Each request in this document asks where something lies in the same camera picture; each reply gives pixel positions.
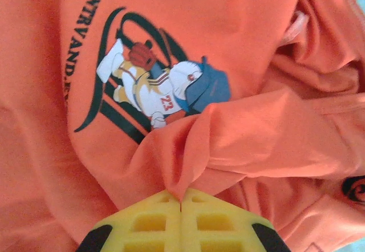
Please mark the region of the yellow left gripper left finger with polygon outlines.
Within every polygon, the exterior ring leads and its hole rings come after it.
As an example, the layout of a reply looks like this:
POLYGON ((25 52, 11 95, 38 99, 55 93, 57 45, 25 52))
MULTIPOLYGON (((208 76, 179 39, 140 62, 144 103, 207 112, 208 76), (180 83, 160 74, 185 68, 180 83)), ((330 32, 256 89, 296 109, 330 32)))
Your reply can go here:
POLYGON ((77 251, 180 251, 180 214, 164 190, 99 221, 77 251))

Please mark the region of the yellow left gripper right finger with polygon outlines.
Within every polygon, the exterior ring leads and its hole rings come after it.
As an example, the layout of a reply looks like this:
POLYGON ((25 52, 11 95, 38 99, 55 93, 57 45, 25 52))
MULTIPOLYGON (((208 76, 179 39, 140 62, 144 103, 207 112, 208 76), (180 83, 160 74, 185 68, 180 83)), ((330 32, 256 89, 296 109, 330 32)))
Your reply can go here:
POLYGON ((196 189, 181 202, 182 251, 290 251, 266 218, 196 189))

